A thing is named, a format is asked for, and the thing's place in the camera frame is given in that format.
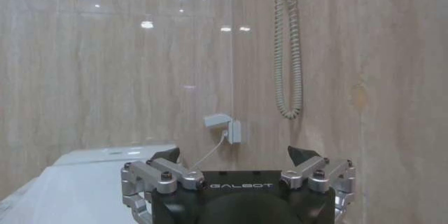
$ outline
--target white plastic bracket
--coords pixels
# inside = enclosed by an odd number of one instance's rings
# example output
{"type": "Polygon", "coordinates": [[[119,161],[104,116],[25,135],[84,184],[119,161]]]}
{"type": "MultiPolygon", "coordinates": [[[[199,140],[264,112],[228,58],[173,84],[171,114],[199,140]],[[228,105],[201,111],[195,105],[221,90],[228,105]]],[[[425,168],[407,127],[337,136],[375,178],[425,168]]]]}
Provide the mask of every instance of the white plastic bracket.
{"type": "Polygon", "coordinates": [[[228,130],[229,144],[241,143],[241,123],[225,114],[215,114],[204,117],[205,127],[209,129],[228,130]]]}

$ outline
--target beige wall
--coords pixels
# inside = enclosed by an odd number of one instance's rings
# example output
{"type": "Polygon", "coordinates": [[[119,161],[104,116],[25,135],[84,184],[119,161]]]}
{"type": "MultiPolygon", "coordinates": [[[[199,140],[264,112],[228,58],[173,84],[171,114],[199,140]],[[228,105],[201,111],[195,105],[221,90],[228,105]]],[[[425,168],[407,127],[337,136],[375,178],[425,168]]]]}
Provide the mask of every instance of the beige wall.
{"type": "Polygon", "coordinates": [[[448,222],[448,0],[299,3],[304,115],[287,121],[273,0],[0,0],[0,198],[79,148],[175,141],[191,164],[223,112],[245,144],[203,168],[280,169],[288,145],[313,148],[359,168],[348,223],[448,222]]]}
{"type": "Polygon", "coordinates": [[[273,0],[232,0],[233,113],[243,168],[289,163],[287,145],[349,157],[348,223],[448,223],[448,0],[299,0],[304,114],[275,107],[273,0]]]}
{"type": "Polygon", "coordinates": [[[196,161],[232,112],[231,0],[0,6],[0,198],[79,148],[175,141],[196,161]]]}

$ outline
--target white cable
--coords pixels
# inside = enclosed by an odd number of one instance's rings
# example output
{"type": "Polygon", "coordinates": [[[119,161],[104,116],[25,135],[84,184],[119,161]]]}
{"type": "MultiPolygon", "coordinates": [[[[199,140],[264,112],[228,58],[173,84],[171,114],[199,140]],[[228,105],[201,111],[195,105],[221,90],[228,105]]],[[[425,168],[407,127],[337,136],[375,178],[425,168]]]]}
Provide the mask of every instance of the white cable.
{"type": "Polygon", "coordinates": [[[289,16],[291,41],[291,71],[292,71],[292,109],[287,108],[283,82],[283,11],[284,0],[275,0],[275,39],[273,39],[273,67],[275,67],[275,102],[280,114],[287,119],[295,119],[301,111],[301,56],[300,56],[300,27],[297,0],[287,0],[289,16]]]}
{"type": "Polygon", "coordinates": [[[223,131],[221,133],[221,140],[219,141],[217,145],[215,146],[215,148],[209,151],[209,153],[201,158],[201,160],[199,160],[196,162],[196,164],[192,166],[192,168],[189,170],[193,170],[200,164],[201,162],[212,155],[212,153],[216,151],[216,149],[220,147],[220,145],[223,144],[225,137],[228,137],[229,132],[227,130],[223,131]]]}

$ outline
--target screw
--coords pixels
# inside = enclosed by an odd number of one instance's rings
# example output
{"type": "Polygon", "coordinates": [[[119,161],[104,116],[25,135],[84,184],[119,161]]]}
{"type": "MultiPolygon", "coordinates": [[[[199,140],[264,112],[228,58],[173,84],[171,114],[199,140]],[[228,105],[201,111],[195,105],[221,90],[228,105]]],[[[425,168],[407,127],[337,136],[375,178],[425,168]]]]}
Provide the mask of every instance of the screw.
{"type": "Polygon", "coordinates": [[[315,178],[325,178],[325,172],[323,170],[316,170],[313,173],[315,178]]]}
{"type": "Polygon", "coordinates": [[[161,181],[168,181],[173,179],[173,175],[171,174],[171,172],[163,172],[160,175],[160,179],[161,181]]]}

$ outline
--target wall-mounted device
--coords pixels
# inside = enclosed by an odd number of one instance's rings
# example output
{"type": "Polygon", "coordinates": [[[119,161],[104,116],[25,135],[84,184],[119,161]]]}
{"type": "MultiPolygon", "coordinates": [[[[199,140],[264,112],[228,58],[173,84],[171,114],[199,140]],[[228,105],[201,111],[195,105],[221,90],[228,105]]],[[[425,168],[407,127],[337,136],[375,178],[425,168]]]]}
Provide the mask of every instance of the wall-mounted device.
{"type": "Polygon", "coordinates": [[[229,144],[241,142],[241,123],[225,114],[213,114],[204,117],[205,127],[209,129],[223,129],[228,131],[229,144]]]}

